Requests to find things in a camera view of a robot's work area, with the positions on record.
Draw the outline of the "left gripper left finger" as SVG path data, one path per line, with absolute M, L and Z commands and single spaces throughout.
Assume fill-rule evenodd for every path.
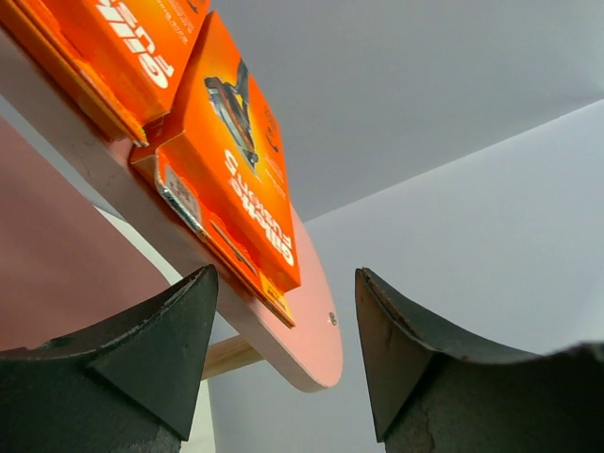
M 5 452 L 177 452 L 193 416 L 217 306 L 204 266 L 110 318 L 1 354 Z

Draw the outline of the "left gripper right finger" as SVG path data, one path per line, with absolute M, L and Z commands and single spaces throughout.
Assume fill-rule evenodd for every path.
M 487 340 L 355 273 L 377 440 L 389 452 L 599 452 L 603 345 L 535 355 Z

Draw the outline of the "orange razor box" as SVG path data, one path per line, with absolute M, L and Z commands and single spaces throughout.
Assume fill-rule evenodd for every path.
M 288 328 L 301 284 L 279 125 L 219 14 L 206 17 L 172 110 L 129 163 Z
M 208 1 L 4 1 L 1 26 L 109 140 L 170 112 Z

